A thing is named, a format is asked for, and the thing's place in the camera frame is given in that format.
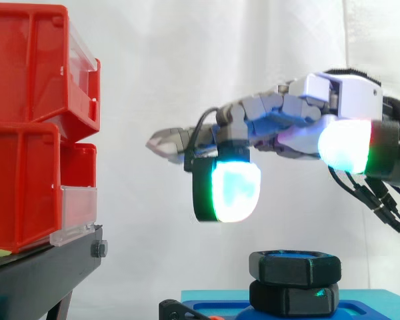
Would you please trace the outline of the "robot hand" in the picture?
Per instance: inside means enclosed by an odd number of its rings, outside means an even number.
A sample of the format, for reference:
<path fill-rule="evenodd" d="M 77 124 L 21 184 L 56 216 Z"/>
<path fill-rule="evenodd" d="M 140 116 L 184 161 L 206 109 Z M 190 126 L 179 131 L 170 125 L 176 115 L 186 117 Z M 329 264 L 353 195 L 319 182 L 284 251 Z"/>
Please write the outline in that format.
<path fill-rule="evenodd" d="M 201 116 L 196 126 L 155 132 L 147 148 L 192 176 L 201 222 L 242 221 L 257 206 L 261 170 L 251 148 L 290 159 L 319 159 L 334 170 L 385 176 L 372 158 L 372 132 L 392 110 L 380 82 L 355 69 L 310 73 Z"/>

